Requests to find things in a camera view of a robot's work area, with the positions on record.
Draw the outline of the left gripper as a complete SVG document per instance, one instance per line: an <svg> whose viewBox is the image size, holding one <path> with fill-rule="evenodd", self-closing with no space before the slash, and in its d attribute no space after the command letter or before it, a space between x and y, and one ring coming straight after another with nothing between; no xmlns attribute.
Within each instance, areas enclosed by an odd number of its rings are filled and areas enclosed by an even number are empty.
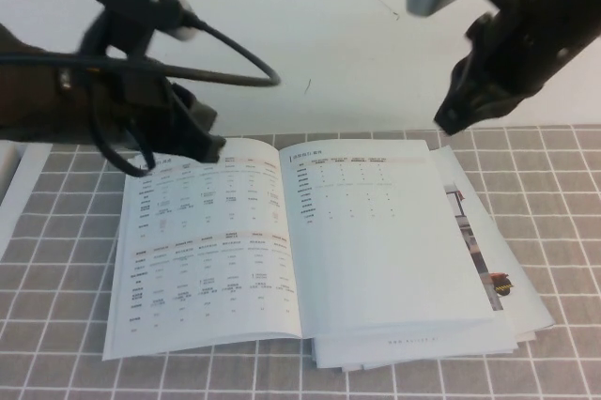
<svg viewBox="0 0 601 400"><path fill-rule="evenodd" d="M136 146L216 163L218 113L152 61L74 60L64 68L64 142Z"/></svg>

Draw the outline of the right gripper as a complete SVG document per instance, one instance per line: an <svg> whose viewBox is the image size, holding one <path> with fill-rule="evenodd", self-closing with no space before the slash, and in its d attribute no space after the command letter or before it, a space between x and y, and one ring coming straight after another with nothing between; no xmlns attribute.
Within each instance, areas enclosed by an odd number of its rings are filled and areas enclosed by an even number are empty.
<svg viewBox="0 0 601 400"><path fill-rule="evenodd" d="M572 13L550 0L517 0L466 32L470 53L452 70L434 122L453 136L511 114L571 60Z"/></svg>

